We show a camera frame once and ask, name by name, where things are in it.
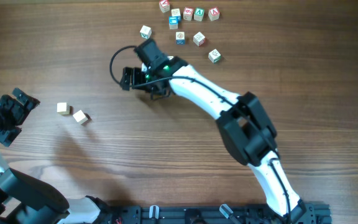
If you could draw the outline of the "blue letter P block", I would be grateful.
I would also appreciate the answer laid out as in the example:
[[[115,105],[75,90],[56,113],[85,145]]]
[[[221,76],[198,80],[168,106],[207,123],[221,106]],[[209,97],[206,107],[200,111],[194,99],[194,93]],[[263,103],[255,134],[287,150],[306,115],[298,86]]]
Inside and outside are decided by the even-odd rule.
[[[70,114],[70,105],[68,103],[57,103],[57,113],[60,115]]]

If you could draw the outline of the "red letter M block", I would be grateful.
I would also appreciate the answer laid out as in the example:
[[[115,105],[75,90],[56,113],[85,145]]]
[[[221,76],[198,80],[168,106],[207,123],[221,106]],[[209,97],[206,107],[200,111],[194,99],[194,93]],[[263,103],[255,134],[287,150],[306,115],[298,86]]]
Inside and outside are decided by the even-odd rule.
[[[74,113],[73,117],[78,124],[84,124],[88,120],[87,115],[82,110],[79,110]]]

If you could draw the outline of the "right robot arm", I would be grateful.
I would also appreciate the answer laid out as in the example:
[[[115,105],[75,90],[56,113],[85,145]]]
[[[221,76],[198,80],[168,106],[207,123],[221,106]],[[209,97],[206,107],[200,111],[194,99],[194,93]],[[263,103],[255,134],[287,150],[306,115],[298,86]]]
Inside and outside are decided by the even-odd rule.
[[[200,75],[180,57],[168,57],[153,39],[131,47],[142,67],[123,69],[123,90],[143,90],[165,98],[174,93],[190,100],[216,122],[228,153],[248,166],[259,181],[268,207],[285,223],[296,223],[306,212],[280,163],[277,130],[259,99],[251,92],[227,91]]]

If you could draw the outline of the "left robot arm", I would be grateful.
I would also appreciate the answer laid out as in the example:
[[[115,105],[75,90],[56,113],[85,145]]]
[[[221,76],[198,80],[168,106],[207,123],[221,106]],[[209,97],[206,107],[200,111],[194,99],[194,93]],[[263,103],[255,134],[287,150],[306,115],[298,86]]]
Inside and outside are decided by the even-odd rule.
[[[10,146],[39,100],[15,88],[0,96],[0,143]],[[102,200],[90,196],[67,199],[50,184],[11,168],[0,153],[0,223],[112,223]]]

